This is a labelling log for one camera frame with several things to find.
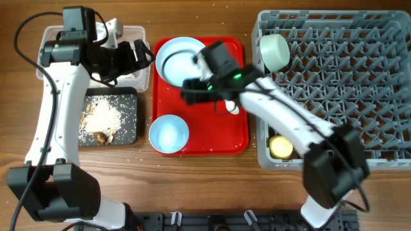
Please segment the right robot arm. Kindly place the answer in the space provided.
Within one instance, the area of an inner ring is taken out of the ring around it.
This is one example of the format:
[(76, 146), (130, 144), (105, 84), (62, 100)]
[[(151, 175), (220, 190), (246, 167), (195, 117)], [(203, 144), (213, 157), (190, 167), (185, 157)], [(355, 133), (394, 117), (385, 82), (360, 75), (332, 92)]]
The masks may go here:
[(187, 104), (234, 101), (292, 143), (303, 159), (308, 199), (301, 216), (310, 227), (324, 228), (342, 205), (349, 204), (347, 197), (354, 190), (365, 205), (357, 209), (370, 210), (361, 186), (370, 169), (355, 128), (337, 126), (304, 109), (255, 65), (240, 67), (220, 41), (192, 52), (191, 61), (200, 76), (182, 84), (180, 96)]

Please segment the light blue bowl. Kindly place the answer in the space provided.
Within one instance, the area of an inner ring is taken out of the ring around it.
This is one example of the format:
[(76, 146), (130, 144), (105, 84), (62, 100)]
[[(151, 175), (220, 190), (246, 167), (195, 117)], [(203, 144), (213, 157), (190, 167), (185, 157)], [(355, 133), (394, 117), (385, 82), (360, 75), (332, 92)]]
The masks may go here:
[(172, 154), (182, 150), (187, 144), (189, 128), (181, 117), (167, 114), (152, 123), (148, 136), (153, 149), (163, 154)]

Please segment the light blue plate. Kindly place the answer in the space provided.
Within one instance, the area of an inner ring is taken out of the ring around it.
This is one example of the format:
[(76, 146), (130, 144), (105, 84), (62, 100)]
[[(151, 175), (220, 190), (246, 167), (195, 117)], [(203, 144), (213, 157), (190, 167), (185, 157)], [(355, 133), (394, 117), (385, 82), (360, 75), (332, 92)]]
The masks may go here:
[(166, 41), (156, 54), (155, 66), (160, 77), (170, 85), (181, 87), (186, 79), (199, 78), (200, 70), (193, 57), (205, 44), (192, 37)]

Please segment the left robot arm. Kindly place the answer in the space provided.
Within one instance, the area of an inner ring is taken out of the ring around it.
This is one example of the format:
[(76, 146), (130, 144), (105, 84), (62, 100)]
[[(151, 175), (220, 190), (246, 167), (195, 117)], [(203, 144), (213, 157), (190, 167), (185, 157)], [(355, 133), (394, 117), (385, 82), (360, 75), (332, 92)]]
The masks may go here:
[(21, 167), (9, 170), (7, 184), (18, 204), (10, 229), (21, 210), (35, 221), (67, 223), (98, 230), (142, 230), (130, 206), (101, 194), (97, 179), (81, 169), (78, 132), (83, 99), (93, 80), (107, 87), (118, 77), (146, 69), (155, 55), (142, 40), (107, 47), (98, 38), (100, 14), (84, 6), (61, 13), (63, 30), (45, 42), (34, 63), (43, 75), (44, 92), (35, 137)]

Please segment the yellow cup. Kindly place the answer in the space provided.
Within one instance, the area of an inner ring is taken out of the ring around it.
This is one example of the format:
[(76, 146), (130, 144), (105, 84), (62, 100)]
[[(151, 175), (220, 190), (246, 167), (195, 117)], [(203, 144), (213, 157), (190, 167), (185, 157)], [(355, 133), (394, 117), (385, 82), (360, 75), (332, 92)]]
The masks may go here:
[(287, 159), (291, 156), (293, 145), (283, 136), (271, 137), (268, 141), (268, 148), (272, 158)]

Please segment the white plastic spoon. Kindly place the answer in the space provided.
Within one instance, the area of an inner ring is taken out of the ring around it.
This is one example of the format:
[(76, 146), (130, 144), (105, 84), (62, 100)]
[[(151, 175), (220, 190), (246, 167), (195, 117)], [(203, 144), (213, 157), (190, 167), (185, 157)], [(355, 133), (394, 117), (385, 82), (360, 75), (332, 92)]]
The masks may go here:
[(234, 101), (225, 100), (225, 107), (231, 114), (237, 115), (240, 113), (240, 110)]

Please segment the green bowl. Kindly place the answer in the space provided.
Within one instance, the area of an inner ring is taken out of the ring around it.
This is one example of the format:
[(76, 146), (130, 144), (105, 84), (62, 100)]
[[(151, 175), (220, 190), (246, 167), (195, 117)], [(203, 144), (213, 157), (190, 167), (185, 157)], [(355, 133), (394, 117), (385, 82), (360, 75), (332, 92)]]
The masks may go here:
[(260, 52), (265, 67), (270, 72), (277, 72), (290, 61), (288, 43), (282, 35), (264, 35), (260, 40)]

